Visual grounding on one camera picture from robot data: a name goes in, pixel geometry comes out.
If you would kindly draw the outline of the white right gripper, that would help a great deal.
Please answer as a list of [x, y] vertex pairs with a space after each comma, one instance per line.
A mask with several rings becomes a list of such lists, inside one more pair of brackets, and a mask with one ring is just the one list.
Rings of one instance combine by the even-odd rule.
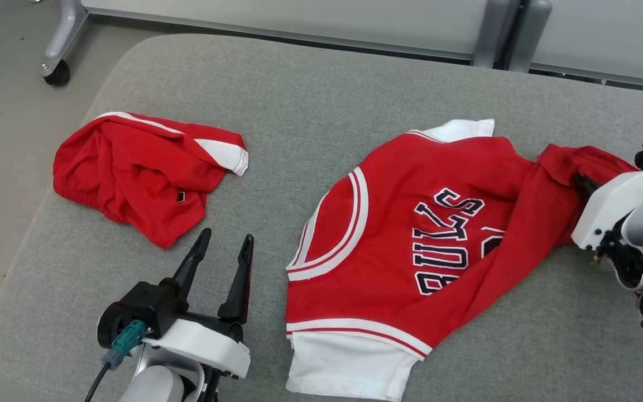
[[575, 171], [573, 186], [580, 201], [587, 204], [574, 227], [572, 241], [586, 250], [597, 249], [604, 233], [643, 203], [643, 171], [623, 173], [603, 186]]

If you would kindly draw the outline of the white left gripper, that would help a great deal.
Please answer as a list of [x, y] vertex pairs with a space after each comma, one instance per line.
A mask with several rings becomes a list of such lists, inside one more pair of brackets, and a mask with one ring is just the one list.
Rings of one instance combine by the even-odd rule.
[[[207, 227], [197, 237], [175, 275], [176, 300], [186, 302], [200, 262], [204, 260], [212, 230]], [[155, 365], [196, 371], [196, 365], [212, 367], [234, 377], [247, 377], [250, 351], [243, 343], [243, 325], [247, 323], [252, 279], [253, 245], [248, 234], [237, 257], [238, 268], [227, 300], [218, 309], [220, 320], [201, 323], [177, 318], [159, 339], [143, 339], [143, 369]]]

